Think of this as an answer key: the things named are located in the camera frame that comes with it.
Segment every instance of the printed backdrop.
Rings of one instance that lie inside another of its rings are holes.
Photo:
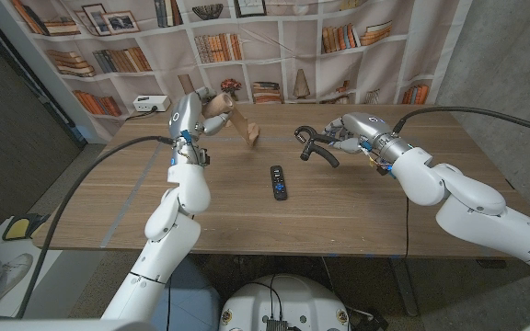
[[[234,94],[245,103],[431,104],[471,5],[2,1],[106,140],[137,96],[177,102],[186,87],[221,91],[226,79],[239,83]]]

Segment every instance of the book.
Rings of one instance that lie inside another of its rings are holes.
[[[75,74],[89,74],[95,72],[95,69],[91,65],[85,68],[71,68],[62,65],[57,65],[56,67],[59,69],[59,71],[71,72]]]
[[[230,61],[230,55],[228,54],[228,45],[226,44],[226,38],[224,33],[218,35],[218,41],[220,41],[220,46],[222,47],[222,54],[225,58],[225,61]]]
[[[106,107],[101,103],[101,100],[99,100],[99,97],[93,96],[93,99],[96,101],[96,104],[101,109],[101,111],[104,113],[104,115],[110,115],[109,111],[106,109]]]
[[[216,50],[216,57],[218,58],[218,62],[223,62],[225,60],[224,54],[222,53],[222,45],[220,44],[220,38],[218,36],[213,36],[213,45],[214,49]]]
[[[107,98],[108,98],[108,102],[111,105],[111,107],[113,108],[113,111],[116,114],[116,116],[120,116],[121,115],[121,110],[120,110],[120,107],[118,107],[118,104],[116,103],[116,100],[114,100],[113,97],[107,97]]]
[[[238,61],[240,58],[238,57],[238,53],[236,52],[236,42],[235,42],[235,35],[229,34],[228,37],[230,38],[230,50],[232,52],[233,60]]]
[[[215,62],[215,60],[212,54],[210,37],[209,36],[202,36],[202,37],[203,37],[203,44],[206,46],[206,57],[208,58],[208,63],[213,63]]]
[[[328,28],[322,28],[322,45],[324,53],[330,52],[330,40],[328,39]]]
[[[24,19],[24,21],[26,21],[26,23],[28,23],[28,26],[32,32],[42,34],[42,30],[40,30],[38,24],[36,24],[36,22],[34,22],[34,20],[28,15],[22,3],[19,0],[12,0],[12,3],[14,4],[14,7],[16,8],[16,11],[19,13],[19,15]]]
[[[165,9],[167,11],[167,26],[173,27],[173,7],[171,6],[170,0],[161,0],[165,4]]]
[[[165,23],[163,22],[163,7],[161,6],[161,0],[155,0],[155,12],[156,12],[156,24],[160,28],[164,28]]]
[[[230,56],[230,60],[235,61],[236,60],[235,50],[233,50],[233,47],[232,47],[232,39],[231,39],[230,33],[225,34],[225,39],[226,39],[226,46],[228,46],[228,55]]]
[[[96,61],[98,62],[99,68],[101,68],[101,71],[104,74],[111,73],[111,69],[108,70],[108,67],[104,63],[102,59],[103,55],[101,55],[101,51],[93,51],[93,56],[96,58]]]
[[[330,51],[337,51],[337,44],[335,43],[334,28],[328,28],[328,41],[330,41]]]
[[[130,54],[130,51],[128,50],[124,50],[123,51],[124,54],[126,55],[126,58],[128,59],[128,64],[133,68],[133,73],[140,73],[142,72],[142,69],[140,69],[138,67],[138,65],[136,65],[136,62],[134,61],[134,58],[132,57],[132,55]]]
[[[274,96],[274,97],[255,97],[255,100],[259,103],[260,101],[264,101],[264,102],[267,102],[267,101],[277,101],[277,100],[281,100],[279,96]]]
[[[153,68],[151,68],[151,64],[146,60],[146,57],[144,56],[143,50],[140,49],[140,47],[134,47],[134,52],[136,53],[136,56],[138,57],[138,60],[143,65],[143,68],[145,71],[153,71]]]
[[[123,73],[122,66],[120,65],[120,62],[118,61],[118,58],[116,57],[115,51],[112,50],[106,50],[108,52],[109,61],[113,63],[115,70],[115,73]]]
[[[421,96],[418,103],[424,105],[424,102],[427,100],[427,96],[429,95],[429,87],[425,84],[421,84],[419,87],[421,88]]]
[[[418,92],[418,88],[416,86],[413,87],[412,89],[412,94],[410,95],[410,105],[414,105],[414,101],[416,100],[416,94]]]
[[[256,93],[267,93],[267,94],[280,95],[280,90],[275,87],[270,87],[270,88],[253,87],[253,94],[256,94]]]
[[[279,97],[281,93],[253,93],[253,97]]]
[[[200,56],[200,61],[206,64],[205,54],[203,53],[203,46],[202,46],[202,41],[201,41],[202,37],[196,36],[193,38],[193,40],[195,41],[195,46],[198,49],[198,55]]]
[[[93,99],[93,96],[82,92],[81,96],[83,96],[83,99],[88,105],[89,112],[96,115],[103,115],[103,111],[98,108],[98,105],[96,104],[96,101]]]
[[[132,58],[132,61],[136,65],[136,68],[138,68],[139,72],[144,72],[146,69],[143,66],[143,63],[138,59],[138,55],[136,55],[135,47],[131,47],[128,49],[128,53],[130,54],[130,57]]]
[[[357,29],[353,28],[352,33],[353,33],[353,40],[355,41],[355,47],[362,46],[361,42],[359,41],[359,34],[357,33]]]
[[[238,60],[242,60],[243,55],[240,52],[240,42],[238,41],[238,35],[235,35],[235,49],[236,49],[236,54],[238,54]]]
[[[128,51],[121,50],[118,51],[118,53],[120,54],[121,60],[124,62],[124,64],[126,64],[126,68],[128,70],[127,72],[135,73],[136,68],[134,68],[133,64],[130,62],[130,58],[128,58]]]
[[[51,36],[81,34],[79,27],[74,21],[70,22],[44,22],[44,26],[49,31]]]
[[[120,69],[120,72],[121,73],[128,73],[130,70],[128,68],[128,65],[126,64],[126,62],[124,61],[124,59],[122,58],[122,53],[121,51],[110,51],[112,53],[112,59],[114,61],[114,63],[116,63],[118,65],[118,68]]]
[[[183,20],[181,19],[181,13],[177,6],[177,0],[171,0],[171,8],[173,8],[173,25],[177,26],[182,24]]]
[[[44,23],[42,23],[42,21],[40,20],[38,15],[36,15],[36,13],[34,13],[32,8],[30,8],[29,6],[23,6],[23,7],[24,7],[24,10],[26,10],[26,13],[28,14],[28,16],[30,18],[32,18],[34,23],[36,23],[36,25],[38,26],[39,30],[41,31],[41,34],[43,34],[45,36],[50,36],[51,34],[49,33],[48,29],[46,28]]]
[[[245,59],[245,52],[243,51],[243,43],[240,42],[240,38],[236,35],[236,45],[238,46],[238,52],[240,53],[240,60]]]
[[[351,48],[357,47],[357,45],[355,45],[355,38],[353,37],[353,24],[351,23],[347,25],[347,35],[349,37]]]
[[[213,44],[213,37],[212,36],[206,36],[208,38],[208,53],[211,56],[211,60],[213,63],[218,62],[218,55],[216,54],[216,46]]]
[[[273,87],[273,88],[276,88],[276,89],[280,88],[279,84],[273,83],[273,82],[255,82],[255,83],[253,83],[253,86],[254,87]]]
[[[136,69],[134,69],[133,65],[130,63],[130,60],[126,56],[126,53],[124,53],[124,50],[117,51],[117,52],[118,52],[118,56],[120,57],[122,64],[124,64],[126,67],[126,73],[136,72]]]
[[[222,38],[221,35],[218,35],[216,36],[216,41],[218,42],[218,54],[220,56],[220,61],[221,62],[224,62],[224,61],[228,61],[226,59],[226,52],[225,52],[225,45],[223,43],[224,39]]]
[[[339,30],[339,45],[341,50],[346,50],[347,45],[345,45],[345,37],[342,34],[342,28],[338,28]]]
[[[103,50],[103,51],[101,51],[101,55],[103,55],[103,58],[106,60],[106,63],[109,65],[110,70],[113,73],[117,73],[118,72],[118,68],[116,68],[116,65],[111,60],[111,56],[109,55],[109,51],[108,50]]]
[[[349,49],[351,47],[351,43],[349,42],[349,32],[347,30],[347,26],[342,26],[342,37],[345,39],[345,47]]]
[[[387,27],[391,27],[392,26],[392,21],[387,21],[386,23],[382,23],[382,24],[378,24],[376,26],[371,26],[371,27],[367,27],[367,32],[374,32],[374,31],[378,31],[378,30],[381,30],[381,29],[385,29]]]
[[[61,65],[61,66],[66,66],[66,67],[70,67],[70,68],[76,68],[76,69],[79,69],[79,68],[87,68],[89,66],[89,63],[87,63],[87,61],[83,61],[83,62],[80,62],[80,63],[66,63],[64,61],[59,61],[59,60],[54,60],[54,64],[56,65]]]
[[[51,56],[57,56],[61,58],[80,58],[81,56],[77,54],[76,51],[55,51],[55,50],[46,50],[46,53]]]

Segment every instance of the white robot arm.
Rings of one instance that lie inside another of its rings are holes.
[[[219,132],[230,116],[224,113],[200,120],[202,105],[215,96],[213,90],[202,87],[173,108],[169,132],[175,142],[167,182],[179,186],[165,192],[148,219],[144,228],[148,241],[102,319],[150,320],[169,277],[200,237],[200,225],[192,215],[210,205],[210,190],[203,176],[210,157],[198,141],[201,134]]]
[[[496,189],[464,176],[452,165],[430,167],[432,156],[407,144],[370,114],[346,114],[333,120],[325,134],[342,138],[329,144],[334,148],[370,155],[380,172],[396,177],[412,202],[432,206],[446,199],[436,219],[447,233],[530,265],[530,217],[507,207]]]

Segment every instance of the picture frame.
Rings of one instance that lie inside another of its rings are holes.
[[[267,16],[265,0],[235,0],[236,17]]]
[[[112,35],[140,31],[133,12],[130,10],[107,13],[102,17]]]
[[[87,18],[96,29],[98,36],[110,36],[109,28],[107,23],[103,20],[103,14],[106,14],[106,9],[102,4],[82,6],[83,11],[86,13]]]
[[[85,26],[87,31],[91,33],[94,36],[98,35],[98,31],[96,30],[96,27],[93,26],[93,23],[89,20],[89,16],[84,11],[75,11],[75,15],[79,17],[79,20],[81,20],[81,23]]]

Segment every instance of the black remote control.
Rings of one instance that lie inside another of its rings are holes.
[[[283,170],[281,165],[271,167],[271,183],[273,186],[273,197],[276,200],[287,200],[287,188],[283,180]]]

